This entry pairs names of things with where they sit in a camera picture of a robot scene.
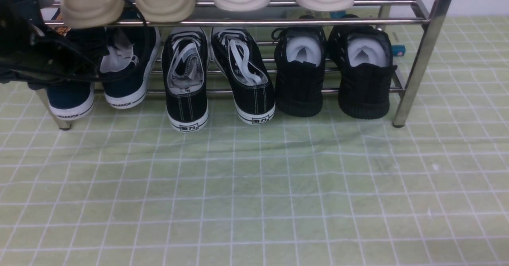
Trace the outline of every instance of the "cable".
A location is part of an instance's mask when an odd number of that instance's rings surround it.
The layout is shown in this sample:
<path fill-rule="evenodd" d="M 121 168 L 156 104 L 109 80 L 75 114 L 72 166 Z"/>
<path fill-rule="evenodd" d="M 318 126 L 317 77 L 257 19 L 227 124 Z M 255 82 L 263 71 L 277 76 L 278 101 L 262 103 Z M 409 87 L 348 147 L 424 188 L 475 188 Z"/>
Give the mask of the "cable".
<path fill-rule="evenodd" d="M 143 54 L 141 56 L 140 62 L 148 62 L 149 54 L 150 54 L 150 52 L 149 52 L 149 48 L 150 48 L 150 42 L 149 42 L 150 30 L 149 30 L 149 26 L 147 24 L 147 20 L 145 20 L 145 17 L 140 12 L 140 10 L 136 7 L 135 4 L 133 4 L 129 0 L 123 0 L 123 1 L 129 7 L 133 8 L 135 10 L 136 13 L 138 14 L 138 16 L 140 17 L 140 19 L 142 20 L 143 28 L 144 28 L 145 40 L 144 40 L 144 51 L 143 51 Z M 121 79 L 124 79 L 124 78 L 127 78 L 127 77 L 133 75 L 134 72 L 138 72 L 140 68 L 143 68 L 142 64 L 139 64 L 138 66 L 136 66 L 135 68 L 131 69 L 129 72 L 127 72 L 124 75 L 109 76 L 108 78 L 98 78 L 96 76 L 96 74 L 93 74 L 94 76 L 76 76 L 76 75 L 72 75 L 72 74 L 71 75 L 69 75 L 69 74 L 58 74 L 58 73 L 54 73 L 54 72 L 46 72 L 43 69 L 36 68 L 36 67 L 20 67 L 20 66 L 14 65 L 14 64 L 5 64 L 5 63 L 2 63 L 2 67 L 8 68 L 8 69 L 12 69 L 12 70 L 16 70 L 17 72 L 30 72 L 30 73 L 35 73 L 35 74 L 37 74 L 37 73 L 39 73 L 39 74 L 47 74 L 47 75 L 56 76 L 56 77 L 62 78 L 62 79 L 69 79 L 69 80 L 73 80 L 73 81 L 85 81 L 85 82 L 112 82 L 112 81 L 118 81 L 118 80 L 121 80 Z"/>

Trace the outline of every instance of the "white shoelace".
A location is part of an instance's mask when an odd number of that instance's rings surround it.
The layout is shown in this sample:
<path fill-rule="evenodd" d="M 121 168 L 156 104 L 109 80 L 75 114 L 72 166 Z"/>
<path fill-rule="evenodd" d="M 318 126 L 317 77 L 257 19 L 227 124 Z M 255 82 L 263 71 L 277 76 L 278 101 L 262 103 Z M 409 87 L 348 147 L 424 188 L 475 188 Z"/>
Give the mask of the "white shoelace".
<path fill-rule="evenodd" d="M 254 65 L 249 62 L 249 47 L 240 39 L 240 35 L 243 34 L 243 32 L 236 30 L 226 30 L 219 32 L 218 36 L 221 37 L 221 34 L 224 34 L 221 40 L 221 44 L 226 47 L 228 43 L 228 54 L 231 51 L 231 54 L 235 60 L 235 64 L 239 67 L 240 74 L 246 81 L 245 84 L 249 86 L 262 84 L 263 81 L 260 76 L 249 71 L 249 65 L 251 64 L 253 67 Z M 239 52 L 238 47 L 242 49 L 242 54 Z"/>
<path fill-rule="evenodd" d="M 173 59 L 170 63 L 170 69 L 167 74 L 168 82 L 171 82 L 173 85 L 185 89 L 188 88 L 193 82 L 198 83 L 200 78 L 196 78 L 200 75 L 200 55 L 198 50 L 200 50 L 201 43 L 194 36 L 199 37 L 199 34 L 196 32 L 187 32 L 177 34 L 177 40 L 171 45 L 171 48 L 175 51 L 173 55 Z M 183 40 L 190 40 L 192 43 L 187 44 L 181 51 L 178 50 L 178 45 Z M 186 66 L 184 74 L 177 74 L 175 71 L 179 65 L 180 60 L 186 61 L 189 57 L 196 63 L 188 64 Z"/>
<path fill-rule="evenodd" d="M 194 38 L 191 35 L 199 37 L 199 35 L 196 32 L 186 32 L 186 33 L 177 34 L 178 39 L 175 40 L 173 45 L 171 45 L 171 49 L 173 49 L 176 53 L 174 54 L 173 59 L 171 60 L 171 63 L 170 63 L 171 68 L 169 69 L 169 74 L 175 73 L 175 70 L 178 66 L 176 63 L 180 62 L 180 60 L 182 60 L 184 58 L 184 56 L 188 56 L 189 51 L 196 50 L 196 52 L 198 53 L 198 50 L 200 49 L 201 44 L 198 40 L 196 40 L 196 38 Z M 182 51 L 179 52 L 177 47 L 178 47 L 179 43 L 183 40 L 191 40 L 193 43 L 189 43 L 188 45 L 186 45 L 186 47 L 184 47 L 184 49 Z"/>

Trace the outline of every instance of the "navy blue canvas sneaker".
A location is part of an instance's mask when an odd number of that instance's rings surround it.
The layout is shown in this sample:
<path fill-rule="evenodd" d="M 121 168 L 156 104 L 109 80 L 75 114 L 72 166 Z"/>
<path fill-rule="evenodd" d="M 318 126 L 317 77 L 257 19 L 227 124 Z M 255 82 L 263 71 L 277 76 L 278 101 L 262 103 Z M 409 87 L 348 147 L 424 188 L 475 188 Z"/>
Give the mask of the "navy blue canvas sneaker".
<path fill-rule="evenodd" d="M 144 53 L 143 27 L 108 27 L 109 54 L 101 60 L 99 76 L 122 76 L 141 65 L 138 72 L 119 81 L 103 83 L 106 101 L 117 109 L 128 109 L 140 104 L 147 94 L 147 81 L 161 44 L 157 27 L 150 28 L 150 57 L 140 62 Z"/>
<path fill-rule="evenodd" d="M 58 118 L 73 121 L 90 113 L 94 106 L 94 84 L 68 81 L 46 88 L 49 109 Z"/>
<path fill-rule="evenodd" d="M 107 53 L 106 32 L 103 27 L 70 30 L 66 37 L 92 61 L 99 61 Z M 51 112 L 62 120 L 80 119 L 92 110 L 94 105 L 94 83 L 66 81 L 46 88 Z"/>

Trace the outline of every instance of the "shoe tongue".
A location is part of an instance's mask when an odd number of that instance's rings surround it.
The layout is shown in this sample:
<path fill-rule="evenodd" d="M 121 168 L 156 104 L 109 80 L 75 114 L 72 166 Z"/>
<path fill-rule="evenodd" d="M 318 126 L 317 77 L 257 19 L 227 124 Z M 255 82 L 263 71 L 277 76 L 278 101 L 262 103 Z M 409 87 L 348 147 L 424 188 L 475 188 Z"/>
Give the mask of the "shoe tongue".
<path fill-rule="evenodd" d="M 107 48 L 109 54 L 103 56 L 100 72 L 120 72 L 129 66 L 134 56 L 133 45 L 120 29 L 117 30 L 113 42 Z"/>

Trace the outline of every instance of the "brand logo on heel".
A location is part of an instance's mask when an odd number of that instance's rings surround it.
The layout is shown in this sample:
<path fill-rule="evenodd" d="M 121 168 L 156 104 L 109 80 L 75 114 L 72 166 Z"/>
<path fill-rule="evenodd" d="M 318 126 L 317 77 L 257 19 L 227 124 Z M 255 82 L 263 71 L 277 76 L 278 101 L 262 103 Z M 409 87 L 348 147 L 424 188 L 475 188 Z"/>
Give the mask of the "brand logo on heel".
<path fill-rule="evenodd" d="M 253 125 L 258 125 L 258 124 L 267 123 L 268 121 L 269 121 L 269 116 L 264 117 L 264 118 L 253 118 L 251 120 L 251 123 L 253 123 Z"/>
<path fill-rule="evenodd" d="M 194 124 L 194 125 L 191 125 L 191 126 L 182 126 L 180 125 L 180 131 L 181 132 L 193 132 L 193 131 L 196 131 L 198 130 L 198 124 Z"/>

